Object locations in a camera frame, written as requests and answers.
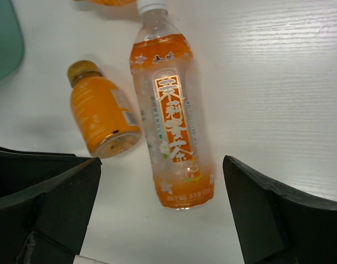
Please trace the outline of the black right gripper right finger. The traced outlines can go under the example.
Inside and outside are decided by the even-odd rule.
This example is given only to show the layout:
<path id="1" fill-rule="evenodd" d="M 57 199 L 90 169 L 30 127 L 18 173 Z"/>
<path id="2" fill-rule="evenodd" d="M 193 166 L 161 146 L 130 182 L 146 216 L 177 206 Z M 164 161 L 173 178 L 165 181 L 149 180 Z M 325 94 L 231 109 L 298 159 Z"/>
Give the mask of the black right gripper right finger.
<path id="1" fill-rule="evenodd" d="M 232 156 L 223 173 L 245 263 L 337 263 L 337 202 L 272 179 Z"/>

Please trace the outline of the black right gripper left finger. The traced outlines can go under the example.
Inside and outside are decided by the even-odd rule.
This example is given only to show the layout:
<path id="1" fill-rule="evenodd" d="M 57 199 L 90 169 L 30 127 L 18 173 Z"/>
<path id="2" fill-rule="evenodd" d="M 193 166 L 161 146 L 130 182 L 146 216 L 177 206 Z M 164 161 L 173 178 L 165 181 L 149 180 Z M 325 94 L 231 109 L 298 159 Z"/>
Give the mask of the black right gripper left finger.
<path id="1" fill-rule="evenodd" d="M 0 263 L 73 263 L 100 177 L 101 161 L 92 158 L 0 198 Z"/>

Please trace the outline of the orange juice bottle gold cap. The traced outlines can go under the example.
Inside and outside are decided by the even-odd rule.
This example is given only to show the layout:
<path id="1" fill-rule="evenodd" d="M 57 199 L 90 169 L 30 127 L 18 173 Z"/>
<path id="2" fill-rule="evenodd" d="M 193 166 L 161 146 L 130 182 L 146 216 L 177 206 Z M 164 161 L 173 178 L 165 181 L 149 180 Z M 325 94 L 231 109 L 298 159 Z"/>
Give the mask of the orange juice bottle gold cap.
<path id="1" fill-rule="evenodd" d="M 138 143 L 141 129 L 125 93 L 94 62 L 73 63 L 67 76 L 71 111 L 92 157 L 110 158 Z"/>

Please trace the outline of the orange label clear tea bottle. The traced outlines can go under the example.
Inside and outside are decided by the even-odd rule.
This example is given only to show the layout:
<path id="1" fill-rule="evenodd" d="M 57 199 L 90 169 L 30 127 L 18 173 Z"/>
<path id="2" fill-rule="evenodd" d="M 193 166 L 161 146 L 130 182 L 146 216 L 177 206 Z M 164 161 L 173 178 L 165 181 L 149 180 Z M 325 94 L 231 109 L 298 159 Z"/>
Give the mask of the orange label clear tea bottle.
<path id="1" fill-rule="evenodd" d="M 137 1 L 142 20 L 129 64 L 162 206 L 188 210 L 214 195 L 194 56 L 166 1 Z"/>

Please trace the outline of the orange juice bottle barcode label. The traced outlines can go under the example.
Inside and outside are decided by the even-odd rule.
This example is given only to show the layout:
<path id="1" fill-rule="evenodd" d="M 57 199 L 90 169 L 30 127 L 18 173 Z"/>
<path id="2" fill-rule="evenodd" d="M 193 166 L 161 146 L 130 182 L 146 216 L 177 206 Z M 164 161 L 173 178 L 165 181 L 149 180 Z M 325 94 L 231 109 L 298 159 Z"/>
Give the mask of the orange juice bottle barcode label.
<path id="1" fill-rule="evenodd" d="M 89 2 L 100 6 L 123 7 L 136 4 L 137 0 L 74 0 L 74 2 Z"/>

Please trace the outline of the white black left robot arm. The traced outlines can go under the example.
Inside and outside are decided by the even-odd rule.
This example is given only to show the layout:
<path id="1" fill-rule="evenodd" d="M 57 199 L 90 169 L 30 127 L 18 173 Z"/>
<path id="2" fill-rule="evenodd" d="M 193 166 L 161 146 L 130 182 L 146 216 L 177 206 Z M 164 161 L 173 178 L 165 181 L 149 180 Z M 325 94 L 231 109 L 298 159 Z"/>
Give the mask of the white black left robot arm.
<path id="1" fill-rule="evenodd" d="M 28 152 L 0 147 L 0 198 L 58 176 L 89 160 L 69 153 Z"/>

